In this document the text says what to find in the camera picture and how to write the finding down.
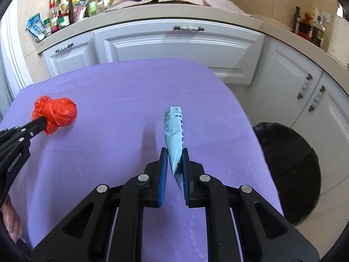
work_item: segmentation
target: electrical outlet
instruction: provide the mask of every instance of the electrical outlet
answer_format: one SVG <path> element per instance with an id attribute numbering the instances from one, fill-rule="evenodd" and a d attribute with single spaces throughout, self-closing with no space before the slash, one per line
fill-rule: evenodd
<path id="1" fill-rule="evenodd" d="M 321 17 L 323 18 L 324 22 L 327 22 L 329 24 L 331 20 L 331 15 L 329 13 L 322 12 Z"/>

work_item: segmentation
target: light blue plastic packet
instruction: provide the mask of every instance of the light blue plastic packet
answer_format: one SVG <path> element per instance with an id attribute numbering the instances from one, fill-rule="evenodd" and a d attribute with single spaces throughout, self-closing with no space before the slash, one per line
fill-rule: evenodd
<path id="1" fill-rule="evenodd" d="M 169 154 L 172 175 L 179 189 L 183 190 L 182 169 L 178 166 L 184 146 L 183 119 L 180 107 L 169 107 L 165 113 L 165 142 Z"/>
<path id="2" fill-rule="evenodd" d="M 36 38 L 37 41 L 42 41 L 45 36 L 45 26 L 40 18 L 40 14 L 32 16 L 28 22 L 26 29 L 30 32 L 32 36 Z"/>

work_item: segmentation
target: cabinet handle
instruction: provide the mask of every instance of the cabinet handle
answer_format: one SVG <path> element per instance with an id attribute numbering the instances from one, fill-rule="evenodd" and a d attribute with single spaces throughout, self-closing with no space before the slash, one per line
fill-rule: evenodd
<path id="1" fill-rule="evenodd" d="M 318 104 L 323 96 L 323 93 L 326 91 L 326 88 L 322 85 L 319 89 L 320 93 L 317 93 L 317 95 L 314 97 L 313 103 L 309 107 L 308 111 L 312 112 L 315 110 L 316 104 Z"/>
<path id="2" fill-rule="evenodd" d="M 70 43 L 70 44 L 68 44 L 66 47 L 62 47 L 62 48 L 56 49 L 55 52 L 58 53 L 58 52 L 64 51 L 64 50 L 66 50 L 66 49 L 69 49 L 69 48 L 73 47 L 73 45 L 74 45 L 74 43 Z"/>
<path id="3" fill-rule="evenodd" d="M 300 100 L 301 98 L 303 98 L 303 93 L 305 90 L 307 90 L 308 88 L 308 84 L 309 81 L 313 79 L 313 76 L 311 74 L 308 74 L 305 78 L 305 81 L 303 83 L 303 85 L 301 86 L 301 90 L 299 91 L 298 95 L 297 95 L 297 99 Z"/>
<path id="4" fill-rule="evenodd" d="M 205 28 L 202 27 L 192 27 L 192 26 L 180 26 L 180 25 L 176 25 L 173 30 L 185 30 L 185 31 L 204 31 Z"/>

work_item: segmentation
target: red plastic bag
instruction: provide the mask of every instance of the red plastic bag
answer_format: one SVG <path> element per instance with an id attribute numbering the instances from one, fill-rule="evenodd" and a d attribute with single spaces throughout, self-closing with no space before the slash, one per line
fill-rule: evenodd
<path id="1" fill-rule="evenodd" d="M 69 126 L 76 119 L 76 104 L 65 97 L 53 100 L 49 96 L 41 96 L 34 107 L 32 120 L 40 116 L 47 118 L 46 135 L 54 133 L 58 127 Z"/>

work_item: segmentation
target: purple cloth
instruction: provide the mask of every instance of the purple cloth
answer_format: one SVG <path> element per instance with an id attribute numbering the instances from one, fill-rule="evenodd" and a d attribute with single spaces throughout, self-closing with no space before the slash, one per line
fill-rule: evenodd
<path id="1" fill-rule="evenodd" d="M 68 97 L 73 125 L 31 141 L 31 156 L 10 195 L 33 246 L 99 184 L 122 185 L 158 160 L 164 113 L 180 106 L 192 161 L 224 184 L 249 184 L 282 212 L 258 140 L 232 92 L 192 60 L 100 64 L 20 91 L 0 129 L 30 121 L 40 96 Z M 164 205 L 144 211 L 143 257 L 149 262 L 207 261 L 204 209 L 188 209 L 168 168 Z"/>

